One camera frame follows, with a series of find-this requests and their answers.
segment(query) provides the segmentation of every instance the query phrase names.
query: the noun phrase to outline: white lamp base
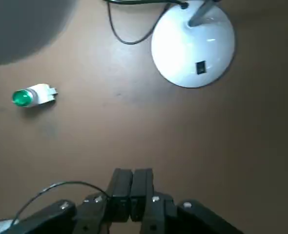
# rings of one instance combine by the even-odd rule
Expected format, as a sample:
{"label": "white lamp base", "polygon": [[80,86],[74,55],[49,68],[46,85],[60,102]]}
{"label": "white lamp base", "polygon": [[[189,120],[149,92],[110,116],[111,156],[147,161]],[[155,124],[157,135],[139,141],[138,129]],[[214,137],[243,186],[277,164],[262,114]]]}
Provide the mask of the white lamp base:
{"label": "white lamp base", "polygon": [[196,88],[218,79],[230,65],[235,51],[235,34],[227,15],[216,5],[203,23],[189,27],[187,22],[204,3],[188,1],[168,10],[152,37],[152,56],[159,72],[170,82]]}

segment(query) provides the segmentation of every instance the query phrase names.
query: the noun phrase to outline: bolt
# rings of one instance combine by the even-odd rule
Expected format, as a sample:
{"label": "bolt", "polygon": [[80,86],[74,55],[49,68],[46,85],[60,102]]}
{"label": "bolt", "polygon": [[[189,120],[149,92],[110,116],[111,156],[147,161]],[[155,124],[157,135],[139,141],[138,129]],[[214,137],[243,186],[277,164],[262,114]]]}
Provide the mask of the bolt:
{"label": "bolt", "polygon": [[183,203],[184,208],[191,208],[192,204],[190,202]]}
{"label": "bolt", "polygon": [[102,196],[98,196],[97,198],[94,199],[94,201],[95,201],[96,203],[98,203],[98,202],[103,201],[103,198],[102,198]]}
{"label": "bolt", "polygon": [[152,200],[153,200],[153,202],[156,202],[156,201],[159,201],[160,198],[159,198],[158,196],[153,196],[153,197],[152,197]]}
{"label": "bolt", "polygon": [[66,209],[68,206],[69,206],[69,203],[68,203],[68,202],[64,202],[64,203],[60,206],[60,208],[61,208],[62,210],[64,210],[64,209]]}

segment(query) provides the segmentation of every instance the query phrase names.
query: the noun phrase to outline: black switch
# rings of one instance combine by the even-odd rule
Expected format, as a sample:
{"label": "black switch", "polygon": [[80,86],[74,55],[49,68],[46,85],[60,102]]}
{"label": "black switch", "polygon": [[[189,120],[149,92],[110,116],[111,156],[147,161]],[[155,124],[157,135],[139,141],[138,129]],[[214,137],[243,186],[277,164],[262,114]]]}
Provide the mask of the black switch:
{"label": "black switch", "polygon": [[196,71],[198,75],[206,73],[206,61],[197,62]]}

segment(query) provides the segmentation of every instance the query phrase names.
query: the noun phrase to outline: black mechanical part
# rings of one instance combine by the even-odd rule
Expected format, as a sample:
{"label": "black mechanical part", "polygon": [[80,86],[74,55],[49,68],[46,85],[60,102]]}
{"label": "black mechanical part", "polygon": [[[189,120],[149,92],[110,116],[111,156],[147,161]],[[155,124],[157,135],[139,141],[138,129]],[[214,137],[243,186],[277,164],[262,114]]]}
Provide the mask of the black mechanical part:
{"label": "black mechanical part", "polygon": [[153,195],[153,191],[152,169],[135,170],[130,194],[130,218],[133,222],[142,221],[145,211],[146,197],[148,195]]}
{"label": "black mechanical part", "polygon": [[190,230],[198,230],[203,234],[243,234],[196,200],[179,203],[178,216]]}
{"label": "black mechanical part", "polygon": [[109,234],[112,222],[129,216],[142,222],[140,234],[243,234],[195,200],[176,206],[171,196],[154,190],[151,169],[116,169],[106,193],[89,195],[77,208],[58,201],[3,233]]}
{"label": "black mechanical part", "polygon": [[42,234],[48,233],[47,230],[49,230],[50,233],[71,234],[74,226],[72,217],[75,214],[75,203],[69,200],[60,200],[34,213],[2,233]]}

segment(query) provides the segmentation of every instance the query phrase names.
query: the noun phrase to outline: green led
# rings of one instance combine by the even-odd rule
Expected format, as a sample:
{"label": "green led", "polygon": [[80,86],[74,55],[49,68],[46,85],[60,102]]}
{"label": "green led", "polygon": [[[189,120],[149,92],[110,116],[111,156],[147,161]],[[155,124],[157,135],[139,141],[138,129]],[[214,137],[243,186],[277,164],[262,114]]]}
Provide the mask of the green led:
{"label": "green led", "polygon": [[12,96],[13,103],[17,106],[28,106],[32,103],[32,94],[27,90],[18,90],[13,93]]}

